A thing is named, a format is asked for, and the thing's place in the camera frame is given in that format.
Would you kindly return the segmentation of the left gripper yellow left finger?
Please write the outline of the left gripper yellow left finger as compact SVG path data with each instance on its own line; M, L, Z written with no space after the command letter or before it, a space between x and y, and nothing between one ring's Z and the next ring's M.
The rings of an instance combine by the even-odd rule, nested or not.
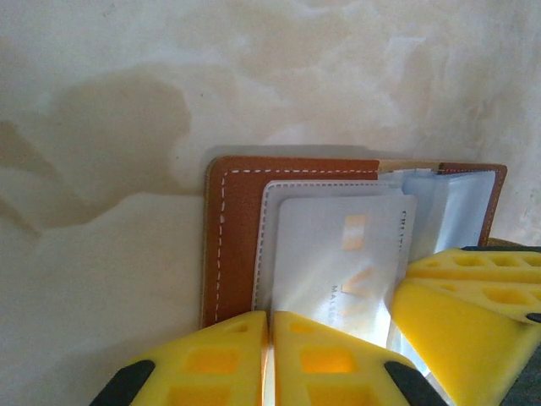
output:
M250 311L153 348L90 406L263 406L267 315Z

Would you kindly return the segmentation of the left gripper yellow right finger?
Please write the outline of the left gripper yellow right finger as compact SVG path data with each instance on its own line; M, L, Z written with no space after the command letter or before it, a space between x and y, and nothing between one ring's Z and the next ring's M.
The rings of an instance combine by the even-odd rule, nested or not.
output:
M272 319L275 406L448 406L406 357L288 311Z

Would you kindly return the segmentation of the brown leather card holder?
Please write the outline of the brown leather card holder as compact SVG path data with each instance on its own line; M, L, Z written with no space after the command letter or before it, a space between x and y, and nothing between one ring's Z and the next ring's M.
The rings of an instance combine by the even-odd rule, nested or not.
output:
M495 172L478 245L485 246L507 167L498 163L328 157L219 156L205 173L204 254L200 325L208 327L250 311L260 208L273 180L376 180L403 169L438 175Z

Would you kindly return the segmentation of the silver credit card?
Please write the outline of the silver credit card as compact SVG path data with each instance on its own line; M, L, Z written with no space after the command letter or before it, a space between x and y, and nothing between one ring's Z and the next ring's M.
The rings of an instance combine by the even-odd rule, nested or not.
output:
M403 194L285 200L272 312L290 311L384 347L416 208L416 198Z

